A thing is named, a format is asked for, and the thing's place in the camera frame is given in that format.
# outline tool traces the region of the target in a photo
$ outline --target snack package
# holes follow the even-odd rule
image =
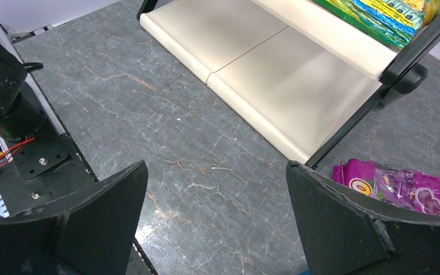
[[[398,207],[440,216],[440,178],[350,159],[333,167],[335,182]]]
[[[440,178],[414,173],[414,198],[418,212],[440,216]]]
[[[313,0],[377,41],[402,49],[440,13],[440,0]]]

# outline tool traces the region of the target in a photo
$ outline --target shelf board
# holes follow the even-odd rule
[[[372,79],[398,54],[310,0],[252,1]]]
[[[249,0],[175,0],[142,14],[140,23],[204,83],[287,27]]]
[[[281,153],[300,163],[380,87],[291,27],[212,74],[207,84]]]

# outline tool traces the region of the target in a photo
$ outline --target red wire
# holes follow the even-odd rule
[[[5,162],[3,162],[3,163],[1,163],[0,164],[0,168],[1,167],[3,167],[4,165],[6,165],[6,164],[8,164],[9,163],[9,161],[10,161],[10,159],[19,151],[19,150],[21,150],[21,148],[22,148],[22,146],[20,147],[20,148],[17,148],[10,156],[9,156],[9,158],[5,161]]]
[[[30,142],[32,142],[33,140],[35,140],[34,137],[32,137],[32,138],[30,138],[30,139],[28,139],[28,137],[26,137],[25,141],[20,142],[20,143],[18,143],[18,144],[16,144],[16,145],[12,146],[11,148],[7,149],[7,150],[4,152],[4,154],[0,157],[0,161],[1,161],[1,159],[3,159],[6,155],[8,155],[9,153],[11,153],[11,151],[12,151],[13,149],[18,148],[19,146],[22,147],[24,144],[26,144],[26,143],[30,143]]]

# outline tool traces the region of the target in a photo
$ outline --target black metal bracket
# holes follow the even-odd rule
[[[28,62],[23,63],[24,68],[26,68],[26,71],[28,73],[36,72],[37,70],[43,70],[45,67],[43,63],[40,62]]]
[[[397,99],[409,94],[426,79],[428,70],[423,65],[416,63],[414,66],[394,85],[380,102],[386,107]]]
[[[136,15],[137,20],[140,20],[141,14],[153,11],[157,4],[158,0],[144,0]]]
[[[45,121],[35,140],[27,143],[14,156],[14,161],[23,179],[32,179],[47,172],[70,157],[65,143],[61,140],[49,120]]]

